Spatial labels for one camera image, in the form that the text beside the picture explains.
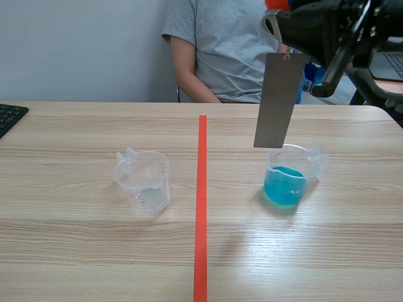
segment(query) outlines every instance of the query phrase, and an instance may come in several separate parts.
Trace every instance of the gray t-shirt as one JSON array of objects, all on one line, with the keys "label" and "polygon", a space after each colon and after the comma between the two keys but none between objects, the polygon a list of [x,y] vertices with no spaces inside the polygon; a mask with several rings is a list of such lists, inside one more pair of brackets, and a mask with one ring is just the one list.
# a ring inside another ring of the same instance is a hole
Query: gray t-shirt
[{"label": "gray t-shirt", "polygon": [[196,46],[196,76],[224,103],[260,103],[266,54],[263,0],[171,0],[162,37]]}]

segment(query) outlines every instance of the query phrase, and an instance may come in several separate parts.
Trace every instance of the plastic measuring cup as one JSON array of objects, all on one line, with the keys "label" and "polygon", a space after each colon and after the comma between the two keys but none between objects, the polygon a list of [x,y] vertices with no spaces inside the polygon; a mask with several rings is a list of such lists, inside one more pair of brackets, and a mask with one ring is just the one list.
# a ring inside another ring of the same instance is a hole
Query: plastic measuring cup
[{"label": "plastic measuring cup", "polygon": [[321,148],[302,148],[284,145],[268,152],[264,191],[281,205],[297,204],[307,192],[309,184],[319,179],[326,169],[328,155]]},{"label": "plastic measuring cup", "polygon": [[128,148],[126,156],[117,153],[116,182],[130,202],[145,213],[161,211],[169,202],[169,161],[158,152],[136,152]]}]

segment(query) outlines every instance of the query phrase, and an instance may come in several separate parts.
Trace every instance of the person's arm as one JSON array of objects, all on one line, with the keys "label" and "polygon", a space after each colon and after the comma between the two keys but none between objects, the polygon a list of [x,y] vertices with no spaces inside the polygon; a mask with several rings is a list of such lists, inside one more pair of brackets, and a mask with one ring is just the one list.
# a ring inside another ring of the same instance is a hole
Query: person's arm
[{"label": "person's arm", "polygon": [[280,52],[280,53],[287,53],[287,50],[288,50],[288,46],[287,46],[287,45],[285,45],[285,44],[279,44],[279,45],[278,45],[277,52]]},{"label": "person's arm", "polygon": [[221,103],[195,75],[196,47],[186,40],[171,36],[171,48],[179,88],[195,103]]},{"label": "person's arm", "polygon": [[288,53],[288,46],[285,44],[279,44],[278,45],[278,49],[277,49],[278,53],[285,53],[284,55],[284,60],[290,60],[290,54]]}]

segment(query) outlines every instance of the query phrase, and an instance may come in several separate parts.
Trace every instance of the red line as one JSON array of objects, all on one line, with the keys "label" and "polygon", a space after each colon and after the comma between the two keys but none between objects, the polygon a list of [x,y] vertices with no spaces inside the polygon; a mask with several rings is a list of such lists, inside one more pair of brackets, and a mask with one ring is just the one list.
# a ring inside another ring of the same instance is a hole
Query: red line
[{"label": "red line", "polygon": [[199,119],[193,302],[207,302],[207,116]]}]

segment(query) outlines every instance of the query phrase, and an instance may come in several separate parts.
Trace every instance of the keyboard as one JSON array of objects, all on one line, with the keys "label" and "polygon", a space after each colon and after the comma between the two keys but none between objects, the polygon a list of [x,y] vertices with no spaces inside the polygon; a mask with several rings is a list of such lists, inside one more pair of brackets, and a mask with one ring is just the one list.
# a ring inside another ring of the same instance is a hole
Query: keyboard
[{"label": "keyboard", "polygon": [[386,58],[392,64],[393,68],[403,79],[403,55],[401,54],[385,54]]},{"label": "keyboard", "polygon": [[28,108],[0,104],[0,138],[28,112]]}]

